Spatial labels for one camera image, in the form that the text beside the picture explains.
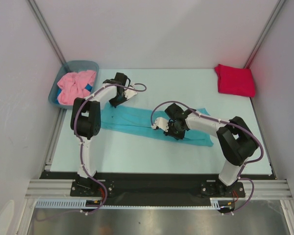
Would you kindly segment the teal t-shirt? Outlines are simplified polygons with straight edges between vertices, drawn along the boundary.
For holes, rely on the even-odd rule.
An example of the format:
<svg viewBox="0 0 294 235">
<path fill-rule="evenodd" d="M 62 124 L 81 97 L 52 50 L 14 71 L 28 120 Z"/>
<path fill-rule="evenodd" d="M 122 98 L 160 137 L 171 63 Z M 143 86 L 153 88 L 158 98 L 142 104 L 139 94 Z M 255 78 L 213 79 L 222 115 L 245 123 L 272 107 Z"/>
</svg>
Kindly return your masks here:
<svg viewBox="0 0 294 235">
<path fill-rule="evenodd" d="M 161 141 L 207 147 L 214 145 L 210 135 L 197 130 L 185 132 L 182 140 L 165 136 L 162 131 L 153 130 L 150 122 L 151 113 L 151 110 L 122 105 L 114 108 L 107 104 L 101 110 L 101 128 Z"/>
</svg>

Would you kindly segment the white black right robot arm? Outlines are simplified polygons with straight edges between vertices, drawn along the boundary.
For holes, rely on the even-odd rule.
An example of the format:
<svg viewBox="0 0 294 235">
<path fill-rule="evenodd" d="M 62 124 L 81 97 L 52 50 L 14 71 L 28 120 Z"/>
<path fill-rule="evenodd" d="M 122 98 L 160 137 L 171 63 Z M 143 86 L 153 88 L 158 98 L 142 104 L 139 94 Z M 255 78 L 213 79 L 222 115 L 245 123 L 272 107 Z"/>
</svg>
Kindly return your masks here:
<svg viewBox="0 0 294 235">
<path fill-rule="evenodd" d="M 225 163 L 218 176 L 217 193 L 228 196 L 234 190 L 243 165 L 259 147 L 259 142 L 241 117 L 217 120 L 195 110 L 183 110 L 176 103 L 165 109 L 169 120 L 164 134 L 177 140 L 190 130 L 201 131 L 216 137 L 219 141 Z"/>
</svg>

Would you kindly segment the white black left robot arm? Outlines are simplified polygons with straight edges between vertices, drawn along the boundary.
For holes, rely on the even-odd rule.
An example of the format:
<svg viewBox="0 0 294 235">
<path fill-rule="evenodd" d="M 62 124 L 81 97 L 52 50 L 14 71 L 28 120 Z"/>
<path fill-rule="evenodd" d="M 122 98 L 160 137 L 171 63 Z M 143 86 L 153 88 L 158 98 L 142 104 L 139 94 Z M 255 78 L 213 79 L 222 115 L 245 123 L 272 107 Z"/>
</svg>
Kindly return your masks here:
<svg viewBox="0 0 294 235">
<path fill-rule="evenodd" d="M 79 140 L 80 167 L 72 184 L 71 196 L 93 196 L 103 189 L 98 181 L 91 179 L 97 172 L 90 161 L 92 137 L 100 131 L 101 111 L 106 103 L 115 108 L 137 94 L 130 82 L 125 74 L 118 72 L 113 79 L 105 80 L 93 94 L 74 100 L 71 129 Z"/>
</svg>

